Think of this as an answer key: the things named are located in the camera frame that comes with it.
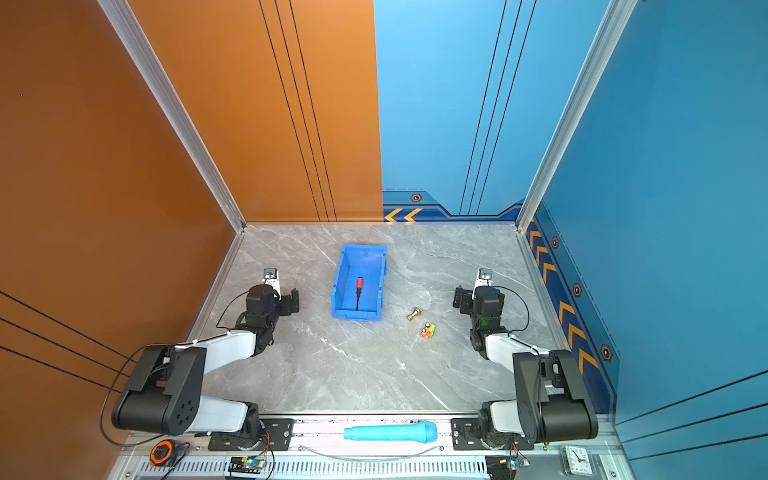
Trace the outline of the red handled screwdriver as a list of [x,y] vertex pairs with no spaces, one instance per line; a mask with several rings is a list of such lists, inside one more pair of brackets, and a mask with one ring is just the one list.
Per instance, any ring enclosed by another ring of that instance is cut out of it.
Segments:
[[364,287],[364,279],[363,277],[358,277],[357,283],[356,283],[356,304],[355,304],[356,311],[359,311],[359,308],[360,308],[360,299],[362,296],[363,287]]

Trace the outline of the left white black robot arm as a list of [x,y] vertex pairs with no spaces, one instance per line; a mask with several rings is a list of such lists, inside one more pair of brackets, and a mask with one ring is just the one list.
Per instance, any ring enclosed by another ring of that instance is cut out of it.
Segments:
[[254,403],[202,394],[204,376],[255,357],[274,343],[278,320],[297,313],[299,292],[284,294],[279,270],[266,268],[263,281],[245,295],[245,310],[226,332],[180,344],[143,348],[111,413],[120,430],[179,436],[186,433],[244,442],[266,436]]

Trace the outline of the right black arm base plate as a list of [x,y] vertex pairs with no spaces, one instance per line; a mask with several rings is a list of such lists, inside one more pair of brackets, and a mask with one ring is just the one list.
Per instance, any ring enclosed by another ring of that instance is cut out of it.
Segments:
[[512,450],[515,452],[534,449],[534,444],[521,434],[483,430],[476,417],[452,418],[450,427],[455,450]]

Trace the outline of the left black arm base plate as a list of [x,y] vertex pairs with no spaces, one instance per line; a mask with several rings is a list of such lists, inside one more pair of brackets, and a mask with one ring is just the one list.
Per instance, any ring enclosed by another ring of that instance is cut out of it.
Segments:
[[260,452],[268,448],[275,452],[287,451],[290,447],[293,427],[293,418],[261,418],[253,425],[246,424],[238,432],[212,433],[208,450]]

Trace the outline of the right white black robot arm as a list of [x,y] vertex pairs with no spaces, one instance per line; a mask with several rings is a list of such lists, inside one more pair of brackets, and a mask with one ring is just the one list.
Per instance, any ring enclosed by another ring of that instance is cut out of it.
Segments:
[[515,389],[512,400],[483,403],[477,425],[463,431],[490,449],[596,438],[598,415],[573,353],[539,348],[505,328],[507,290],[493,284],[486,268],[477,271],[472,288],[455,290],[453,307],[470,319],[473,350],[511,372]]

